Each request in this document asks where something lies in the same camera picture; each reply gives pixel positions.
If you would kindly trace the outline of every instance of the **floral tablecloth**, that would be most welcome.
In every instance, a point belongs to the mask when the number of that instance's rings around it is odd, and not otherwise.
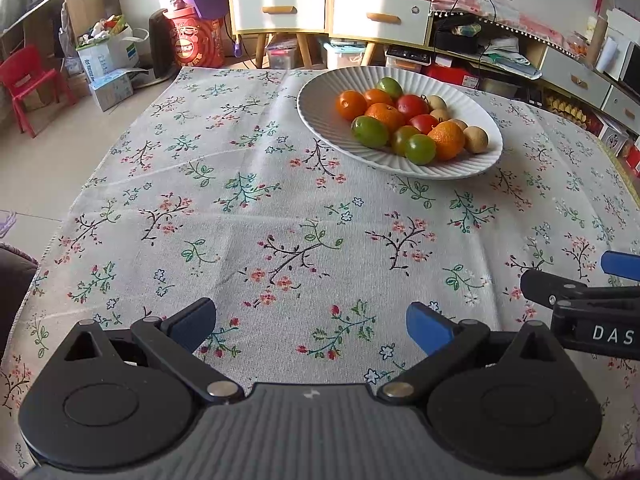
[[[316,74],[183,69],[111,148],[44,256],[2,361],[9,468],[31,465],[21,399],[80,319],[122,328],[208,296],[219,323],[196,355],[246,388],[377,388],[424,357],[404,326],[412,301],[518,330],[550,321],[522,297],[526,269],[620,285],[598,261],[638,252],[639,211],[594,137],[463,89],[500,126],[498,164],[446,182],[387,174],[304,127],[296,96]],[[589,466],[606,476],[633,465],[637,364],[572,356],[604,414]]]

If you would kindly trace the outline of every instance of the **orange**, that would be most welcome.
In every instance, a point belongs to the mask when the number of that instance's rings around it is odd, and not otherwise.
[[[465,147],[465,134],[456,123],[450,121],[435,126],[429,132],[429,137],[436,143],[438,160],[454,158]]]
[[[346,90],[338,95],[335,100],[335,109],[347,121],[353,121],[356,117],[364,115],[364,112],[367,111],[367,106],[362,94],[355,90]]]
[[[402,115],[396,108],[384,103],[375,103],[371,105],[367,109],[365,115],[373,117],[383,123],[389,129],[390,134],[405,124],[404,115]],[[464,146],[465,136],[462,136],[462,139],[462,145]]]
[[[385,105],[393,106],[394,100],[385,91],[377,88],[372,88],[364,92],[364,99],[367,101],[367,106],[374,105],[376,103],[384,103]]]

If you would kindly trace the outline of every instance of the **white ribbed plate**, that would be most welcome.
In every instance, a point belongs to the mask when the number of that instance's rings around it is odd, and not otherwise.
[[[403,156],[372,150],[351,135],[351,124],[338,115],[335,99],[345,90],[365,92],[389,76],[405,94],[439,95],[451,117],[468,126],[480,126],[489,137],[489,149],[480,155],[463,151],[453,160],[416,166]],[[298,113],[303,123],[321,140],[345,155],[389,173],[432,180],[466,178],[488,170],[500,158],[502,136],[494,120],[478,103],[453,86],[430,77],[383,66],[350,66],[321,73],[308,81],[298,94]]]

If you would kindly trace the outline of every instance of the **green tomato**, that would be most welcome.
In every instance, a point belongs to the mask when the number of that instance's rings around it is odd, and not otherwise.
[[[351,133],[358,141],[368,148],[378,149],[389,141],[389,130],[379,120],[373,117],[356,117],[351,123]]]
[[[413,126],[402,126],[391,134],[391,149],[396,155],[404,156],[406,144],[414,135],[420,135],[420,130]]]
[[[436,156],[436,143],[426,135],[414,135],[406,142],[404,152],[412,163],[424,166]]]
[[[378,81],[376,88],[388,93],[394,101],[404,93],[400,83],[392,77],[383,77]]]

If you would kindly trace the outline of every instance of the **pink fabric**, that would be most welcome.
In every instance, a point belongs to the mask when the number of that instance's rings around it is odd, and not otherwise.
[[[496,23],[507,25],[521,32],[526,32],[540,40],[553,43],[555,46],[569,50],[569,45],[564,36],[557,30],[547,27],[531,16],[514,8],[508,0],[492,0],[496,10]],[[454,4],[456,9],[470,12],[488,20],[494,18],[494,6],[489,0],[431,0],[433,10],[449,11]]]

